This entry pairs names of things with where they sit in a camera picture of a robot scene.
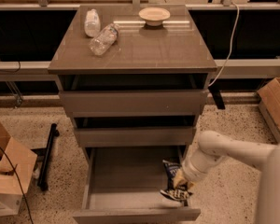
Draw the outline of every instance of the concrete floor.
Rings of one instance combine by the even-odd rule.
[[[49,166],[49,190],[42,192],[33,180],[27,194],[34,224],[76,223],[71,216],[82,204],[88,164],[77,145],[70,119],[54,96],[24,100],[19,108],[14,108],[13,103],[13,99],[0,99],[0,120],[26,146],[44,147],[51,123],[57,123],[60,132]],[[275,143],[257,105],[227,105],[225,110],[206,105],[189,154],[203,130],[240,140]],[[192,190],[192,207],[202,210],[194,223],[253,223],[258,184],[258,171],[235,160],[224,161]],[[17,216],[0,217],[1,223],[29,223],[25,203],[21,203]]]

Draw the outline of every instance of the white bottle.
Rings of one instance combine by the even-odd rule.
[[[86,13],[84,21],[84,31],[87,36],[95,37],[101,31],[100,17],[96,9],[92,9]]]
[[[97,56],[103,55],[116,41],[118,36],[119,26],[114,23],[108,24],[98,36],[91,40],[89,44],[91,51]]]

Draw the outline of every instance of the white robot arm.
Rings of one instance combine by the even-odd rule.
[[[280,224],[280,144],[238,141],[206,131],[201,134],[198,145],[193,155],[183,160],[175,186],[201,181],[226,157],[234,158],[261,171],[256,223]]]

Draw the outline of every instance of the white bowl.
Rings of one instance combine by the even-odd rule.
[[[160,26],[164,20],[170,18],[170,12],[160,7],[147,7],[139,12],[139,16],[149,26]]]

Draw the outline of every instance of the drawer front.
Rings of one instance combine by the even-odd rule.
[[[75,129],[81,147],[184,146],[191,143],[193,127]]]
[[[178,147],[93,148],[77,223],[151,223],[195,220],[200,209],[167,200],[162,160],[180,159]]]
[[[61,91],[70,117],[201,114],[206,91]]]

